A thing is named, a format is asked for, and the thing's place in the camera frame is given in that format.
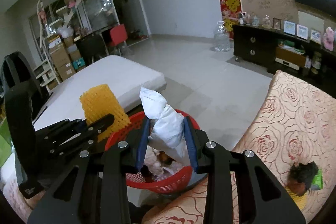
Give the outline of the pink plush toy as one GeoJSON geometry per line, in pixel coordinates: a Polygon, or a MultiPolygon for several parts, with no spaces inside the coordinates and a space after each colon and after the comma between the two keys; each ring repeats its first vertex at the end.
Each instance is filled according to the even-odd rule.
{"type": "Polygon", "coordinates": [[[323,34],[323,46],[329,51],[334,50],[334,38],[335,38],[335,32],[331,27],[328,27],[323,34]]]}

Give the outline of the white tissue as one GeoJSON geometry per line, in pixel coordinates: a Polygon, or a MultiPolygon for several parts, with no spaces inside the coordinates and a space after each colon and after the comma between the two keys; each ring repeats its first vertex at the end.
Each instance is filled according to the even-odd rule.
{"type": "Polygon", "coordinates": [[[142,87],[139,97],[147,118],[153,121],[148,145],[184,166],[190,165],[183,128],[184,116],[167,104],[165,97],[142,87]]]}

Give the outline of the orange foam fruit net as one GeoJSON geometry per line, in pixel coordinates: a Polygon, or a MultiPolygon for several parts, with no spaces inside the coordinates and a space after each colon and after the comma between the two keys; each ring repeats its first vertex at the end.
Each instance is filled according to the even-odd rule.
{"type": "Polygon", "coordinates": [[[297,207],[300,210],[303,210],[304,207],[307,204],[307,195],[308,195],[308,192],[306,192],[302,196],[298,196],[294,192],[292,192],[287,186],[285,187],[285,190],[288,192],[288,194],[290,195],[290,197],[292,198],[292,200],[295,202],[295,204],[297,205],[297,207]]]}

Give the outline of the clear large water bottle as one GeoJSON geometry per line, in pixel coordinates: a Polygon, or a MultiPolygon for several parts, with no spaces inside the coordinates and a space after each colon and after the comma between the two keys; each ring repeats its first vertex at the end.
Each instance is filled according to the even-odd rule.
{"type": "Polygon", "coordinates": [[[223,21],[218,21],[214,31],[214,50],[217,52],[228,52],[230,50],[230,36],[223,21]]]}

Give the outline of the rose pattern tablecloth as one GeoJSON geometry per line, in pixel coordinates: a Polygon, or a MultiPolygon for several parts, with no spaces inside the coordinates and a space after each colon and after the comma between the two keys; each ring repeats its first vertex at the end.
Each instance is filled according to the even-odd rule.
{"type": "Polygon", "coordinates": [[[306,223],[311,223],[335,188],[335,98],[277,71],[262,107],[234,147],[238,153],[247,149],[282,185],[294,163],[317,164],[323,188],[307,192],[299,204],[306,223]]]}

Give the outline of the blue framed picture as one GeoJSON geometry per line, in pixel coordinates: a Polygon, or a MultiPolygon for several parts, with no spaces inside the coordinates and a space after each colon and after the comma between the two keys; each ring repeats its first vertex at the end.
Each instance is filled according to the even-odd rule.
{"type": "Polygon", "coordinates": [[[296,24],[287,20],[284,20],[284,33],[295,36],[295,26],[296,24]]]}

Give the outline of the stacked cardboard boxes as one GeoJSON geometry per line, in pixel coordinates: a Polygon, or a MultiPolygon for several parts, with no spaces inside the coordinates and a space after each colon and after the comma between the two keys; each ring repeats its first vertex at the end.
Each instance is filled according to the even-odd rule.
{"type": "Polygon", "coordinates": [[[62,38],[60,35],[52,34],[47,38],[47,42],[50,57],[62,81],[86,67],[74,36],[62,38]]]}

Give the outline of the black tv cabinet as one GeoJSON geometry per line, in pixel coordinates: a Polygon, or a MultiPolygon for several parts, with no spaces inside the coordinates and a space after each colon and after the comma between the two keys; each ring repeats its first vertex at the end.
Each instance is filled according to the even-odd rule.
{"type": "Polygon", "coordinates": [[[234,56],[275,74],[282,70],[335,97],[335,52],[282,31],[234,25],[234,56]]]}

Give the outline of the white staircase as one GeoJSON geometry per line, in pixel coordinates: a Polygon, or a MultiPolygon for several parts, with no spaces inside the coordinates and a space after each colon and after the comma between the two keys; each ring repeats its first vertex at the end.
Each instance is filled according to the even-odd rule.
{"type": "Polygon", "coordinates": [[[46,5],[44,1],[38,0],[36,4],[38,34],[33,37],[41,63],[33,71],[38,73],[36,79],[41,87],[50,92],[63,80],[51,57],[51,50],[63,41],[59,30],[68,28],[73,17],[79,16],[79,7],[84,5],[84,0],[57,0],[55,5],[46,5]]]}

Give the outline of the black crumpled paper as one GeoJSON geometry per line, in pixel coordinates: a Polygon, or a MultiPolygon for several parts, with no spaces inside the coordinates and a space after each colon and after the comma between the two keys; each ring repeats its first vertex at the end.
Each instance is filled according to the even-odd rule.
{"type": "Polygon", "coordinates": [[[293,164],[287,180],[287,188],[296,196],[303,196],[310,190],[314,177],[318,174],[315,162],[293,164]]]}

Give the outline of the red festive wall poster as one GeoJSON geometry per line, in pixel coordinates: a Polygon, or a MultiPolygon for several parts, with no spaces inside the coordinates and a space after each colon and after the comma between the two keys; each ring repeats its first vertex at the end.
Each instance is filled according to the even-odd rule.
{"type": "Polygon", "coordinates": [[[241,0],[219,0],[224,27],[230,39],[234,38],[233,26],[239,24],[239,13],[242,12],[241,0]]]}

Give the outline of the white framed picture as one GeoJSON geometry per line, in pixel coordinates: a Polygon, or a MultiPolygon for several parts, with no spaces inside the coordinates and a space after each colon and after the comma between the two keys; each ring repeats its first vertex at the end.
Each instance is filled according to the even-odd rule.
{"type": "Polygon", "coordinates": [[[300,24],[297,25],[297,37],[307,40],[308,39],[308,28],[300,24]]]}

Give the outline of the green snack wrapper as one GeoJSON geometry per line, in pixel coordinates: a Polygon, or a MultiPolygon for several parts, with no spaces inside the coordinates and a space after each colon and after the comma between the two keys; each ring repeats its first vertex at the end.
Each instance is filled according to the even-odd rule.
{"type": "Polygon", "coordinates": [[[312,191],[318,191],[323,189],[322,169],[319,169],[317,174],[314,176],[310,189],[312,191]]]}

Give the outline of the small framed photo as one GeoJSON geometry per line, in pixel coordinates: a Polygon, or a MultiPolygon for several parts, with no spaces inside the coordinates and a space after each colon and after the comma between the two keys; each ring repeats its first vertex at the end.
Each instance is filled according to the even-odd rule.
{"type": "Polygon", "coordinates": [[[280,31],[281,30],[281,19],[273,19],[273,29],[280,31]]]}

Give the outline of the red chair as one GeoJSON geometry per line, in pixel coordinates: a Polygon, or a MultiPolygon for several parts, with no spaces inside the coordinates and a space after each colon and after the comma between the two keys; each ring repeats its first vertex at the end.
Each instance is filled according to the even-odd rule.
{"type": "Polygon", "coordinates": [[[111,42],[109,46],[117,50],[117,53],[121,56],[121,48],[127,47],[127,32],[125,28],[125,24],[119,24],[113,27],[110,30],[110,38],[111,42]]]}

